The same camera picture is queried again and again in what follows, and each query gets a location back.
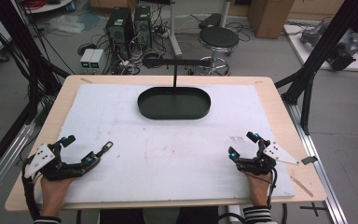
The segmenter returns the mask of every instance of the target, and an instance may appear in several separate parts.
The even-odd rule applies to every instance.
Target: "black oval tray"
[[[192,87],[153,87],[138,97],[139,111],[148,119],[201,119],[211,107],[211,97]]]

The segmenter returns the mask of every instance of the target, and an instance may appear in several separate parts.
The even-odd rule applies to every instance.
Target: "gray floor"
[[[72,15],[82,17],[86,15],[85,12],[86,9],[78,10]],[[66,13],[64,10],[55,10],[38,15],[36,18],[37,22],[43,25],[50,18]],[[181,17],[177,20],[177,27],[193,20],[192,17]],[[245,18],[229,18],[228,22],[231,21],[242,24],[247,22]],[[103,34],[106,19],[101,16],[88,22],[87,29],[81,35],[59,32],[46,34],[49,42],[76,74],[82,74],[80,56],[76,53],[77,48],[91,40],[95,42],[97,38],[94,35]],[[187,29],[197,25],[196,22],[189,22],[182,32],[196,34],[198,29]],[[300,68],[301,63],[286,36],[282,35],[278,39],[271,40],[254,38],[251,32],[246,34],[251,37],[250,41],[241,41],[236,51],[227,58],[232,68],[232,76],[271,77],[274,81],[278,81]],[[210,55],[210,51],[200,46],[195,36],[179,35],[177,38],[184,59],[199,59]],[[166,47],[168,50],[165,58],[171,58],[172,49],[169,42],[166,43]],[[48,48],[48,55],[53,63],[69,71],[51,48]],[[171,67],[169,69],[142,67],[141,69],[142,75],[171,75],[172,73]],[[186,75],[185,68],[179,68],[178,73]],[[286,89],[287,87],[283,87],[279,92],[283,93]],[[0,62],[0,140],[26,105],[26,92],[27,82],[14,62]],[[310,108],[310,132],[348,223],[358,223],[358,72],[328,70],[318,72],[314,80]],[[4,207],[7,195],[19,172],[20,168],[13,166],[0,184],[0,223],[31,223],[27,213],[11,213]],[[300,209],[300,206],[311,206],[311,204],[288,204],[287,223],[331,223],[326,211],[319,210],[316,214],[313,210]],[[315,206],[325,207],[324,203],[315,203]],[[159,212],[161,211],[162,215],[156,215],[156,210],[147,210],[149,223],[174,223],[177,211],[168,209]],[[280,222],[282,206],[273,204],[271,211],[274,219]],[[83,214],[84,223],[96,223],[96,211],[89,210]],[[63,223],[75,223],[76,213],[65,211],[62,213],[62,218]]]

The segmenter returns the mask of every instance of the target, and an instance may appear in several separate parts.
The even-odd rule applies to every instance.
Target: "stool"
[[[238,46],[239,41],[238,35],[227,28],[214,26],[202,29],[200,31],[199,42],[203,47],[212,50],[212,56],[201,58],[201,60],[211,61],[211,66],[199,66],[197,72],[202,76],[208,76],[212,73],[220,76],[229,76],[231,71],[229,70],[228,63],[221,58],[217,58],[217,53],[231,53]],[[218,71],[218,69],[225,68],[226,71],[224,73]]]

